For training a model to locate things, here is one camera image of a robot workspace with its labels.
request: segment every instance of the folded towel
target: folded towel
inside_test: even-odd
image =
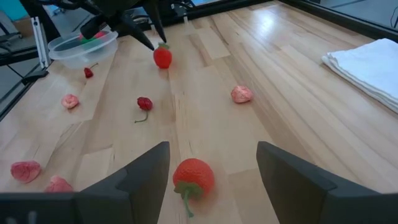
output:
[[[398,113],[398,44],[376,40],[353,50],[327,53],[322,61],[369,96]]]

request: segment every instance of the plastic bowl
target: plastic bowl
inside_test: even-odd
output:
[[[118,49],[118,33],[105,30],[103,32],[104,36],[85,43],[79,39],[79,34],[55,39],[49,43],[49,56],[68,68],[83,68],[99,62]]]

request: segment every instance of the red chili pepper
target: red chili pepper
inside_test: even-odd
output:
[[[152,106],[153,106],[151,100],[149,98],[146,98],[146,97],[139,97],[137,99],[137,104],[147,114],[146,114],[145,119],[140,120],[140,121],[135,121],[134,123],[146,121],[148,119],[148,111],[150,111],[152,109]]]

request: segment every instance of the green stem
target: green stem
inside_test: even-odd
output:
[[[191,212],[191,210],[189,210],[188,196],[189,196],[189,190],[185,190],[185,193],[184,193],[184,205],[185,205],[185,209],[188,212],[188,217],[192,218],[193,217],[193,213]]]
[[[95,65],[98,65],[98,63],[95,63],[93,66],[90,67],[90,69],[92,69]]]
[[[146,113],[147,113],[147,115],[145,116],[145,119],[140,120],[140,121],[134,121],[134,124],[135,124],[135,123],[138,123],[138,122],[146,121],[146,120],[148,119],[148,111],[146,111]]]

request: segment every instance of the strawberry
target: strawberry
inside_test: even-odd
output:
[[[188,199],[201,199],[214,187],[214,173],[210,166],[199,159],[186,159],[178,165],[173,175],[174,192],[181,194],[188,216],[193,217],[189,210]]]
[[[154,60],[159,68],[169,68],[172,63],[172,53],[167,44],[159,44],[159,47],[154,51]]]

